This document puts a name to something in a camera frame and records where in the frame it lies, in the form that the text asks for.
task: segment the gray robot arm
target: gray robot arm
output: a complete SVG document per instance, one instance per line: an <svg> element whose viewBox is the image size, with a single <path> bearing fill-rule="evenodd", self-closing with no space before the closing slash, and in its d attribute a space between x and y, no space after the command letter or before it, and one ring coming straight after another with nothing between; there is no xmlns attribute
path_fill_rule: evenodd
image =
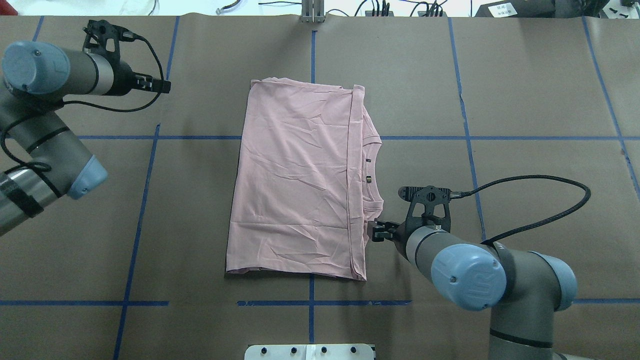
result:
<svg viewBox="0 0 640 360"><path fill-rule="evenodd" d="M11 155L18 165L0 174L0 235L35 217L57 198L79 199L107 178L100 161L55 114L66 104L64 96L125 95L139 89L156 92L155 101L170 91L161 68L161 79L156 79L135 73L120 61L119 41L140 39L148 44L146 39L104 20L90 20L84 30L83 51L43 42L15 42L5 51L0 144L11 155L4 144L10 135L32 161ZM114 51L107 50L109 39Z"/></svg>
<svg viewBox="0 0 640 360"><path fill-rule="evenodd" d="M492 309L489 360L585 359L552 349L554 312L571 306L577 294L576 278L564 261L450 234L448 203L454 194L448 189L405 187L399 195L412 202L406 221L372 222L370 237L396 243L440 294L463 309ZM420 218L413 217L417 204L425 206ZM433 216L439 204L445 218Z"/></svg>

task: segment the white label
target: white label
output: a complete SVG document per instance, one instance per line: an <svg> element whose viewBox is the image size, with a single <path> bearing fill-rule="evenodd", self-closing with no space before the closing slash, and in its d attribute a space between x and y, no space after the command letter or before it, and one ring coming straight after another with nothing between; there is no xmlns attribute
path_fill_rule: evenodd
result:
<svg viewBox="0 0 640 360"><path fill-rule="evenodd" d="M507 17L518 15L518 12L511 3L489 6L488 9L493 17Z"/></svg>

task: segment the red object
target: red object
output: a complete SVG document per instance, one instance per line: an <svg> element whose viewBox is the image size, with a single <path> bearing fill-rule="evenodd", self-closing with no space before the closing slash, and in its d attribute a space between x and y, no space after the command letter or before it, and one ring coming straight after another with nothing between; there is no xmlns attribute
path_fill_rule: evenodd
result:
<svg viewBox="0 0 640 360"><path fill-rule="evenodd" d="M6 0L0 0L0 15L18 15L18 12Z"/></svg>

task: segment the blue joint cap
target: blue joint cap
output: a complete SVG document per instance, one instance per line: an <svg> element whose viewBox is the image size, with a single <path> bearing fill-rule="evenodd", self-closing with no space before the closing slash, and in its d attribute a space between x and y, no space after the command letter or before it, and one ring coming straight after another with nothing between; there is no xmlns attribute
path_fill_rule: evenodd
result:
<svg viewBox="0 0 640 360"><path fill-rule="evenodd" d="M47 42L17 41L6 48L4 76L11 86L30 94L49 94L69 78L71 64L64 50Z"/></svg>
<svg viewBox="0 0 640 360"><path fill-rule="evenodd" d="M507 286L500 261L471 244L442 249L431 264L431 281L442 296L471 311L496 305Z"/></svg>
<svg viewBox="0 0 640 360"><path fill-rule="evenodd" d="M80 171L80 174L74 181L74 184L71 185L71 189L69 189L67 195L74 200L80 199L86 193L102 184L106 179L107 170L104 170L102 164L100 164L95 155L93 155L91 159L87 161L82 171Z"/></svg>
<svg viewBox="0 0 640 360"><path fill-rule="evenodd" d="M573 304L573 300L578 295L578 280L575 278L575 274L571 267L564 261L554 258L553 256L543 255L539 252L529 251L532 254L536 254L551 266L551 269L556 273L558 282L560 283L560 305L555 311L562 311L569 308Z"/></svg>

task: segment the pink cloth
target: pink cloth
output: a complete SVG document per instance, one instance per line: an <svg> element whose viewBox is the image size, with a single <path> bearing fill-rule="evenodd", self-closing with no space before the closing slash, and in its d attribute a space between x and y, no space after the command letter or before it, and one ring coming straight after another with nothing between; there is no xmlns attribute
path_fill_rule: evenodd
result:
<svg viewBox="0 0 640 360"><path fill-rule="evenodd" d="M383 204L375 176L381 145L362 86L252 81L227 271L366 280L366 224Z"/></svg>

